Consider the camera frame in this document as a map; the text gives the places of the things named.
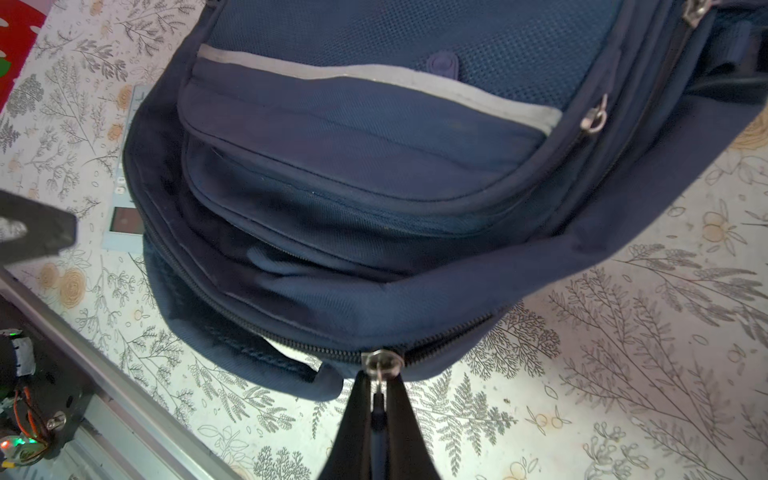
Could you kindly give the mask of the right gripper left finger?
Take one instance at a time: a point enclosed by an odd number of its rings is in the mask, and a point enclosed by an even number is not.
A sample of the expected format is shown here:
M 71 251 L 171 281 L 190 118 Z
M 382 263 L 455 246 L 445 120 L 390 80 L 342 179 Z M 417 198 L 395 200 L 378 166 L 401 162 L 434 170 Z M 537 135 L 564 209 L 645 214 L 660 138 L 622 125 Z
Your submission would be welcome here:
M 319 480 L 371 478 L 371 381 L 360 371 L 353 384 L 331 453 Z

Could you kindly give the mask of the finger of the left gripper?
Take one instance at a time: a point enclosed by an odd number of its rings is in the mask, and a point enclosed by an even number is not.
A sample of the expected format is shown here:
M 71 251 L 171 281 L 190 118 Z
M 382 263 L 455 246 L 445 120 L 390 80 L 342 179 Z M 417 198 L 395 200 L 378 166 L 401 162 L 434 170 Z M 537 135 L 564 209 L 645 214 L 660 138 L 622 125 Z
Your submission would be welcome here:
M 49 257 L 77 240 L 77 217 L 6 191 L 1 192 L 1 217 L 21 223 L 25 233 L 1 242 L 1 265 Z

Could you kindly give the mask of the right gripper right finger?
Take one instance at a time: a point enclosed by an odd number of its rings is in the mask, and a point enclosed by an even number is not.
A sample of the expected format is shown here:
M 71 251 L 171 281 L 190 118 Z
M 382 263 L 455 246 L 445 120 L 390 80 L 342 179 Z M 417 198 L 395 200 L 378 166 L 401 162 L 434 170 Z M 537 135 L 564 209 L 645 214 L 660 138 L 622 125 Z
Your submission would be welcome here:
M 386 382 L 388 478 L 440 480 L 400 376 Z

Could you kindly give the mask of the navy blue student backpack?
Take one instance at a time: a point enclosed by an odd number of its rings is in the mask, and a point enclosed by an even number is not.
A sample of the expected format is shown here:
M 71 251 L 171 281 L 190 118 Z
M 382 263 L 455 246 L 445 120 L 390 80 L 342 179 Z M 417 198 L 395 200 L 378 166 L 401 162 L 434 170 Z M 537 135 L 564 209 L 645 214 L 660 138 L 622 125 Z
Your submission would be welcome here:
M 767 100 L 763 1 L 210 1 L 123 151 L 173 334 L 325 401 L 440 374 Z

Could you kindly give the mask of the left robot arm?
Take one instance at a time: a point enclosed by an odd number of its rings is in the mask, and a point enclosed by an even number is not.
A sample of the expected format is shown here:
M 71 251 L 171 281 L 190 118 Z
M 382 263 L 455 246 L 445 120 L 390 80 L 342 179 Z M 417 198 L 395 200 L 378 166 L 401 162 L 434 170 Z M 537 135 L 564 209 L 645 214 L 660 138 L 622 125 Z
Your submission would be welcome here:
M 22 231 L 1 242 L 1 266 L 55 256 L 73 246 L 77 219 L 64 210 L 3 191 L 1 218 Z M 92 382 L 43 335 L 1 281 L 1 470 L 54 458 L 70 441 Z

